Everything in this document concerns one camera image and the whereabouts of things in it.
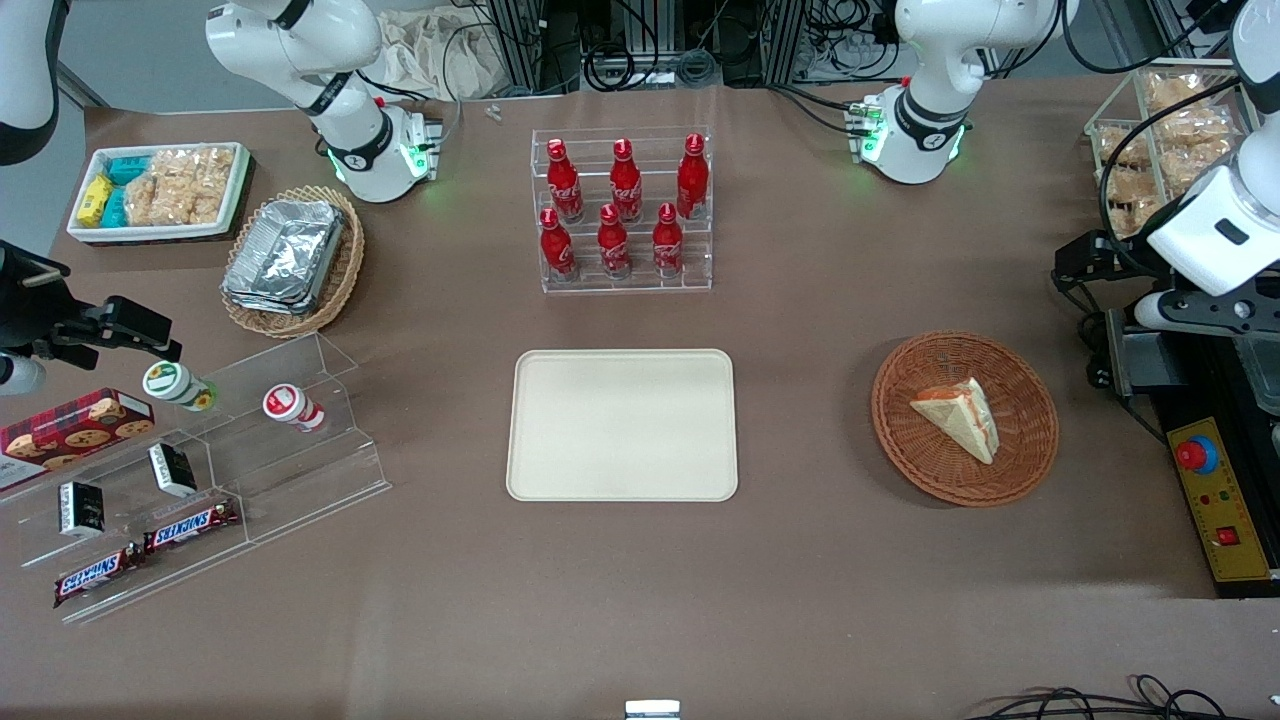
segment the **table surface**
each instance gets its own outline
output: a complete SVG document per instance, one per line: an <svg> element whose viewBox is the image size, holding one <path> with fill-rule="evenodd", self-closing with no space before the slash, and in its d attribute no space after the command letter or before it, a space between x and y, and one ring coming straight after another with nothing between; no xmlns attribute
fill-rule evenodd
<svg viewBox="0 0 1280 720"><path fill-rule="evenodd" d="M1042 685L1129 697L1142 671L1270 714L1280 605L1211 600L1167 451L1085 384L1076 314L1047 282L1053 251L1096 222L1079 136L1114 83L988 83L964 152L923 187L854 167L763 91L503 101L500 126L467 106L438 182L358 206L369 254L326 331L362 365L353 407L396 487L82 628L10 546L5 716L617 717L625 700L675 697L687 717L906 720ZM91 149L246 143L251 206L335 184L301 113L87 118ZM714 290L544 297L530 131L695 122L716 133ZM172 315L183 361L210 372L271 343L221 307L227 247L61 237L55 255L81 299ZM876 369L936 329L997 338L1052 392L1061 451L1025 500L947 506L879 450ZM508 497L516 359L566 347L724 350L737 495ZM51 366L0 420L134 387L148 363Z"/></svg>

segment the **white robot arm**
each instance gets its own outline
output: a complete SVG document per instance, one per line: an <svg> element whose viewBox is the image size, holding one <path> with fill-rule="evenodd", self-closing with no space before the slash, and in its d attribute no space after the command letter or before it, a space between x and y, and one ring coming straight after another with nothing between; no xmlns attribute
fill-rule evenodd
<svg viewBox="0 0 1280 720"><path fill-rule="evenodd" d="M396 200L429 177L422 115L380 106L355 74L381 51L378 20L361 0L229 3L209 12L205 37L228 70L311 117L338 177L361 200Z"/></svg>
<svg viewBox="0 0 1280 720"><path fill-rule="evenodd" d="M1137 320L1152 329L1280 331L1280 302L1258 287L1258 275L1280 263L1280 0L1244 5L1231 28L1231 58L1263 124L1151 231L1151 247L1194 286L1138 302Z"/></svg>
<svg viewBox="0 0 1280 720"><path fill-rule="evenodd" d="M0 165L40 152L58 123L67 0L0 0Z"/></svg>
<svg viewBox="0 0 1280 720"><path fill-rule="evenodd" d="M1078 6L1079 0L1066 0L1068 22ZM863 101L861 160L908 184L942 174L987 73L978 47L1033 45L1062 32L1059 17L1057 0L899 0L899 36L920 64L909 85Z"/></svg>

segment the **acrylic bottle rack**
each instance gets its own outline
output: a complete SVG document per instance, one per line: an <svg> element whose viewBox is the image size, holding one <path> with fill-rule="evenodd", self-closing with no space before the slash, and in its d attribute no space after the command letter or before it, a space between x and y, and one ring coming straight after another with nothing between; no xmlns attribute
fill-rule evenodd
<svg viewBox="0 0 1280 720"><path fill-rule="evenodd" d="M658 224L658 205L676 201L676 170L685 156L685 137L689 133L701 133L707 138L704 156L710 169L712 179L707 186L707 209L695 218L681 218L684 228L684 272L671 279L658 275L653 264L653 228ZM600 260L600 246L596 232L600 228L600 206L612 200L609 170L613 168L613 141L626 137L631 141L632 156L640 169L644 187L644 210L639 220L625 225L627 228L627 250L631 254L631 275L616 281L604 273ZM552 206L552 195L547 183L547 141L564 141L568 158L579 172L582 184L585 210L577 223L566 223L573 242L573 255L579 264L579 278L572 282L556 282L550 277L547 259L543 258L538 238L541 227L538 214ZM543 291L548 295L588 293L588 292L692 292L708 291L712 287L712 218L714 217L713 188L716 165L712 150L710 128L705 126L658 127L658 128L596 128L596 129L558 129L534 131L530 154L532 174L532 233L538 252L538 269L541 274Z"/></svg>

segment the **snickers bar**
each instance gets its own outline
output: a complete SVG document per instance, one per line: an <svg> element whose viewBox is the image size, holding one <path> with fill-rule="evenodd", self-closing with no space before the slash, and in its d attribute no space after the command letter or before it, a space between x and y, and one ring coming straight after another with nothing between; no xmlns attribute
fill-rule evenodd
<svg viewBox="0 0 1280 720"><path fill-rule="evenodd" d="M147 555L151 555L163 547L188 541L201 533L212 530L214 528L220 528L229 523L238 521L239 514L236 512L236 503L230 498L224 498L218 501L216 505L206 507L189 518L183 518L182 520L165 525L154 533L143 533L142 547Z"/></svg>
<svg viewBox="0 0 1280 720"><path fill-rule="evenodd" d="M145 555L138 543L131 542L88 568L82 568L67 575L54 583L54 607L82 592L87 592L90 588L119 577L131 568L141 565L143 559Z"/></svg>

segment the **small white object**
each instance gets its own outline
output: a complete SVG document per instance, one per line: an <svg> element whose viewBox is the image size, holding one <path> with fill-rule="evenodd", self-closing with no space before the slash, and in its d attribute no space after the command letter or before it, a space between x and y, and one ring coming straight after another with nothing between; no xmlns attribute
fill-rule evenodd
<svg viewBox="0 0 1280 720"><path fill-rule="evenodd" d="M722 502L737 491L719 350L531 350L516 363L507 492L521 501Z"/></svg>
<svg viewBox="0 0 1280 720"><path fill-rule="evenodd" d="M106 170L109 161L115 158L136 158L138 155L146 155L150 158L151 155L155 155L157 150L165 149L195 150L197 147L225 147L236 152L236 159L232 160L230 177L227 178L227 190L223 191L223 206L218 210L218 219L215 222L193 225L86 228L76 220L76 208L79 208L81 202L84 201L84 192L88 191L88 183L97 177L99 173ZM232 227L232 219L236 217L237 205L239 205L241 190L244 187L244 176L248 173L248 149L239 142L138 145L134 147L106 147L104 150L95 150L93 155L88 160L88 170L84 173L84 178L81 179L79 191L76 193L76 202L72 202L70 217L67 218L67 234L81 242L104 245L131 245L146 242L148 240L175 240L221 234Z"/></svg>
<svg viewBox="0 0 1280 720"><path fill-rule="evenodd" d="M680 720L678 700L628 700L626 705L627 720Z"/></svg>

